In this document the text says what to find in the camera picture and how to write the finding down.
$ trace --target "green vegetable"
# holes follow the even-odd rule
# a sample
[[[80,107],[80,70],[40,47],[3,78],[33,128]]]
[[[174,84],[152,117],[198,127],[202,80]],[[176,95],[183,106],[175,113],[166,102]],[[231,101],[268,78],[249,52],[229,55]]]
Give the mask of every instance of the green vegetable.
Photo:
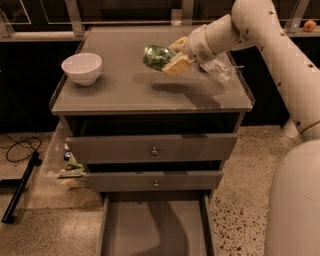
[[[149,68],[161,71],[176,55],[177,52],[169,48],[149,45],[144,49],[143,63]]]

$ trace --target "orange object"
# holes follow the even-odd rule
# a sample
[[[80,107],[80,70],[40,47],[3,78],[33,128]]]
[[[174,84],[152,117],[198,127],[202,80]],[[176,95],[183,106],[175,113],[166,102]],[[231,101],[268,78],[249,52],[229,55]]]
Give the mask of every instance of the orange object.
[[[303,31],[304,32],[312,32],[317,27],[317,23],[315,23],[313,20],[308,20],[303,25]]]

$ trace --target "open drawer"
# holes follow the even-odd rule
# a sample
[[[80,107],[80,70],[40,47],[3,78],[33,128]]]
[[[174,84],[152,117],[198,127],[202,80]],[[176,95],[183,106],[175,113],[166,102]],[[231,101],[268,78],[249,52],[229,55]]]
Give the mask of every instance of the open drawer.
[[[99,255],[213,256],[209,213],[205,191],[107,194]]]
[[[82,164],[227,160],[237,134],[69,137]]]

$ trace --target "white bowl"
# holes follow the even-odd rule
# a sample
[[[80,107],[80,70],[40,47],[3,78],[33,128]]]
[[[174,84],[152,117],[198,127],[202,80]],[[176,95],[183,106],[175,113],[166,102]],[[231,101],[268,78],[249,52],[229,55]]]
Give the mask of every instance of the white bowl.
[[[94,53],[79,53],[65,59],[61,67],[73,82],[88,86],[100,76],[102,59]]]

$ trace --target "terrazzo floor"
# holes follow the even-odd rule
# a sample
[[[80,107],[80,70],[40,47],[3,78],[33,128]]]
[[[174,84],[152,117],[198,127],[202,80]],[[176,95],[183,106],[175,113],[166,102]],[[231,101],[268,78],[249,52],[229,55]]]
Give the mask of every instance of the terrazzo floor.
[[[219,256],[260,256],[273,174],[281,159],[301,141],[283,135],[279,126],[240,127],[238,134],[223,179],[211,199],[215,243]],[[14,140],[39,138],[38,151],[44,159],[53,133],[9,136]],[[7,136],[0,135],[2,179],[21,177],[28,163],[28,160],[7,161],[6,152],[13,144]],[[24,158],[30,153],[28,147],[28,144],[15,147],[9,157]],[[45,167],[42,164],[34,168],[17,206],[16,221],[0,223],[0,255],[96,255],[103,218],[99,199],[81,180],[66,183]],[[0,193],[0,217],[11,197],[12,193]]]

